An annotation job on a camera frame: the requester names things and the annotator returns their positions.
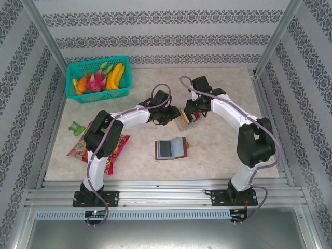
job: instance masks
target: colorful snack package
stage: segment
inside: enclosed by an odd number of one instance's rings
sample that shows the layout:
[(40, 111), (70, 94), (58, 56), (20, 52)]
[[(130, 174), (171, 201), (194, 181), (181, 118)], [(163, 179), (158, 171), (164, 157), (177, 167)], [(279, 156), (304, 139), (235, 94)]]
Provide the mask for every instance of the colorful snack package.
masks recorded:
[[(88, 127), (84, 131), (83, 136), (79, 139), (76, 146), (67, 154), (67, 156), (73, 156), (83, 162), (86, 162), (86, 163), (88, 162), (88, 150), (86, 149), (86, 142), (84, 141), (84, 135), (90, 128), (91, 124), (92, 124), (92, 122), (90, 122), (88, 124)], [(114, 164), (115, 160), (118, 158), (119, 154), (121, 153), (123, 147), (125, 146), (125, 144), (129, 138), (130, 138), (130, 136), (128, 136), (128, 135), (120, 136), (116, 149), (108, 157), (108, 160), (106, 162), (105, 174), (108, 174), (108, 175), (113, 174), (113, 164)]]

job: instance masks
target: small green toy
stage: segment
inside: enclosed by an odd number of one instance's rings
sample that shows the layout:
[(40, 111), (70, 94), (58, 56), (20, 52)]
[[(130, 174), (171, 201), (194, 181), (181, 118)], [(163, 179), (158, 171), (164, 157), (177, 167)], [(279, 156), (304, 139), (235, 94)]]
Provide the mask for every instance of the small green toy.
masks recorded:
[(74, 135), (78, 136), (80, 135), (82, 132), (84, 132), (85, 127), (84, 126), (80, 126), (78, 123), (76, 123), (75, 121), (72, 123), (71, 126), (69, 126), (69, 130), (74, 131)]

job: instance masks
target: teal plastic basket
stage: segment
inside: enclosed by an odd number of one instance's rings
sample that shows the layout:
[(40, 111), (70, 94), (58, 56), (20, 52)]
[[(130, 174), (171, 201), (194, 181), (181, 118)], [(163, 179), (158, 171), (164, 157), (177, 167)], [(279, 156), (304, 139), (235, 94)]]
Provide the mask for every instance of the teal plastic basket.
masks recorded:
[[(80, 80), (83, 76), (89, 73), (98, 71), (101, 64), (108, 62), (105, 68), (113, 64), (113, 68), (122, 62), (126, 67), (121, 78), (118, 90), (102, 91), (89, 93), (88, 91), (83, 95), (76, 95), (76, 90), (73, 85), (73, 79)], [(88, 103), (100, 100), (109, 100), (119, 97), (125, 97), (129, 94), (129, 89), (132, 87), (132, 77), (130, 64), (127, 56), (108, 57), (89, 61), (74, 62), (68, 66), (66, 78), (66, 95), (69, 99), (74, 99), (79, 103)]]

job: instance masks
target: wall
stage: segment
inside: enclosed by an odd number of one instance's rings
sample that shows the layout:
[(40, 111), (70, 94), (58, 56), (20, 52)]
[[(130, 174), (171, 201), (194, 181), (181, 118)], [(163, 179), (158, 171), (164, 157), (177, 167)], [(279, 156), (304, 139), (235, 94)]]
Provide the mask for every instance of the wall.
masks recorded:
[(65, 78), (20, 1), (0, 1), (0, 248), (35, 188)]
[(136, 68), (254, 68), (288, 3), (35, 1), (68, 63), (125, 54)]
[(331, 0), (303, 1), (260, 76), (323, 248), (332, 248), (331, 18)]

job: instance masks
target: patterned wallpaper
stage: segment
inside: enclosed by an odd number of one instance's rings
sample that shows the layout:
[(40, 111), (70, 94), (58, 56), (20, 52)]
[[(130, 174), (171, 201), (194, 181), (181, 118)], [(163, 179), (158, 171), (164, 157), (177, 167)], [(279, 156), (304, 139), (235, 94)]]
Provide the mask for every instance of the patterned wallpaper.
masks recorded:
[(136, 68), (254, 68), (289, 0), (35, 3), (68, 63), (125, 54)]
[(35, 188), (64, 96), (64, 76), (18, 0), (1, 1), (0, 248)]
[(261, 75), (295, 183), (332, 248), (332, 6), (305, 0)]

